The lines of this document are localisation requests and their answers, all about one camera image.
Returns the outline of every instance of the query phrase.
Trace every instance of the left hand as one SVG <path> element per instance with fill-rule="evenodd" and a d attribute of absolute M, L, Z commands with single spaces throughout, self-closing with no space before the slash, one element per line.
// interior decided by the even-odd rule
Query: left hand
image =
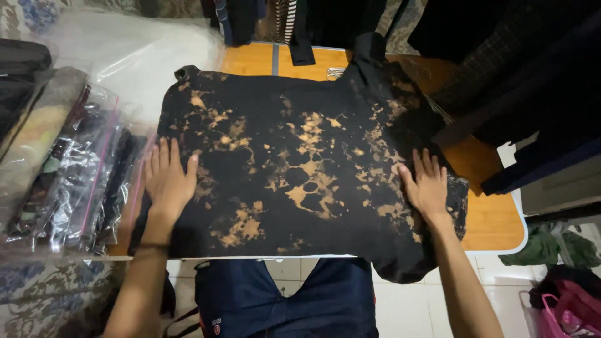
<path fill-rule="evenodd" d="M 171 226 L 182 214 L 186 204 L 194 196 L 198 155 L 188 160 L 188 170 L 184 174 L 180 163 L 180 149 L 175 138 L 171 139 L 171 150 L 167 140 L 160 138 L 160 146 L 154 146 L 146 157 L 146 190 L 152 200 L 151 210 L 159 213 Z"/>

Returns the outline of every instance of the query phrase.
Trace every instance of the person's lap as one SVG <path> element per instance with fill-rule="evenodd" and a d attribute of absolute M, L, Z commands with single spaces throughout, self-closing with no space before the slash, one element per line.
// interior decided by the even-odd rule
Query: person's lap
<path fill-rule="evenodd" d="M 377 336 L 371 268 L 364 259 L 320 259 L 289 298 L 280 295 L 265 263 L 252 259 L 212 260 L 198 269 L 196 284 L 209 334 Z"/>

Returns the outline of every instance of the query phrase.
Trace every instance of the black t-shirt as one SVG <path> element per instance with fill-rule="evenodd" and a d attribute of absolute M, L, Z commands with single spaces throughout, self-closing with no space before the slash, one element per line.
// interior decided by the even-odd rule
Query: black t-shirt
<path fill-rule="evenodd" d="M 424 147 L 448 167 L 430 142 L 444 121 L 384 52 L 381 35 L 359 36 L 337 81 L 176 72 L 157 134 L 179 140 L 184 165 L 201 154 L 170 256 L 351 254 L 399 283 L 435 268 L 429 233 L 392 168 L 412 168 L 412 149 Z M 459 238 L 467 191 L 450 173 L 447 209 Z M 145 196 L 130 249 L 149 206 Z"/>

